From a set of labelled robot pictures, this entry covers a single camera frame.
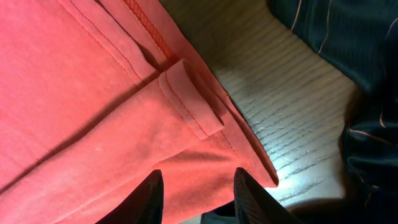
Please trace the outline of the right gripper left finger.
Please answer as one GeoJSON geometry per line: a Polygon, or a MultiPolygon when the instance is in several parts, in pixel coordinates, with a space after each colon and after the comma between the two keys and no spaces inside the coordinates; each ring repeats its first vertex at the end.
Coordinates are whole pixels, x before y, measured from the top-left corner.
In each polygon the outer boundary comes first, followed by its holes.
{"type": "Polygon", "coordinates": [[[96,224],[161,224],[163,208],[164,181],[156,169],[96,224]]]}

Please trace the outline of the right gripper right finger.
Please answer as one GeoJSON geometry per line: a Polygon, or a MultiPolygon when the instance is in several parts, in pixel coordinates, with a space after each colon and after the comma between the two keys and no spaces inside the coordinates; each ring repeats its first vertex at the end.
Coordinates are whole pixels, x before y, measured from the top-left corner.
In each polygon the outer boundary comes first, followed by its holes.
{"type": "Polygon", "coordinates": [[[245,169],[234,173],[234,207],[241,224],[302,224],[278,203],[245,169]]]}

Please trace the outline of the red t-shirt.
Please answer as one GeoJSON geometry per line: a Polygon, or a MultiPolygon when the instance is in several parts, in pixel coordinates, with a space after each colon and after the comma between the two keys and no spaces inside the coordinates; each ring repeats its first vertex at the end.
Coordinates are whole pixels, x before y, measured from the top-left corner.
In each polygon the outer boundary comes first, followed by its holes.
{"type": "Polygon", "coordinates": [[[279,179],[158,1],[1,2],[1,222],[95,223],[155,169],[164,223],[279,179]]]}

